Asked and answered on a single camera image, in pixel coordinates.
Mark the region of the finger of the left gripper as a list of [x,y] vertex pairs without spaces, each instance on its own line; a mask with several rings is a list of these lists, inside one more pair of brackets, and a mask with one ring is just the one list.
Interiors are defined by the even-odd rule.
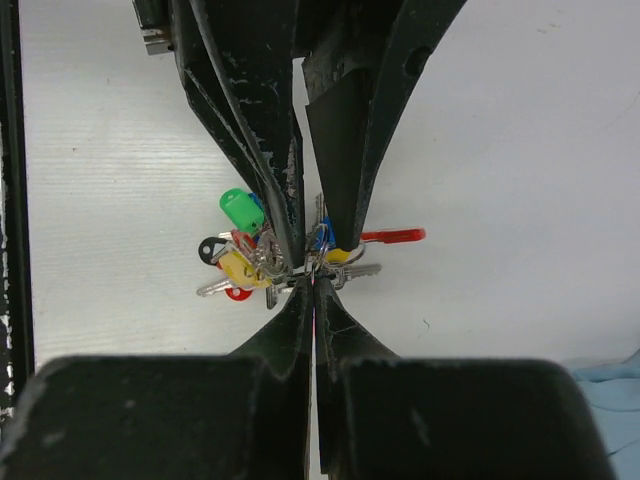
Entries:
[[286,263],[305,249],[302,137],[293,108],[295,1],[172,1],[189,105],[266,209]]
[[305,1],[296,48],[306,115],[338,248],[354,249],[374,183],[427,61],[461,1]]

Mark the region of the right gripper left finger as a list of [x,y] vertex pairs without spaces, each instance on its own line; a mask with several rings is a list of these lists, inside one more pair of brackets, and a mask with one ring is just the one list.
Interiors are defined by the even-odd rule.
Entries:
[[68,356],[26,384],[5,479],[305,479],[313,288],[226,355]]

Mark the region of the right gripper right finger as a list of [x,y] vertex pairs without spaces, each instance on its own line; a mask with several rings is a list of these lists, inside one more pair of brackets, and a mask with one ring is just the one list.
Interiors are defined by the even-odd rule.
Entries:
[[535,359],[403,358],[314,286],[321,471],[331,479],[611,479],[569,372]]

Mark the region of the green key tag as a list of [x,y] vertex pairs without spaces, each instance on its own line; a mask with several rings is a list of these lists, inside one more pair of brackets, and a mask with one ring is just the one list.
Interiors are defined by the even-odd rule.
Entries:
[[221,195],[219,207],[240,232],[255,234],[264,224],[264,210],[253,192],[232,188]]

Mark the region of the yellow key tag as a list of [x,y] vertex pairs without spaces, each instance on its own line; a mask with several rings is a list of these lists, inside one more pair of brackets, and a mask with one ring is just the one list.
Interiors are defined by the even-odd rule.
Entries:
[[219,259],[219,266],[228,278],[241,288],[267,288],[272,281],[240,252],[229,251]]

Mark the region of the blue key tag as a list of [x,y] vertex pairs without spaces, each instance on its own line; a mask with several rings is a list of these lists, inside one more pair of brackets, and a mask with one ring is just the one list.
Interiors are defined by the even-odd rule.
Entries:
[[322,217],[313,227],[308,240],[312,251],[320,251],[323,247],[327,247],[328,250],[337,248],[335,232],[328,215]]

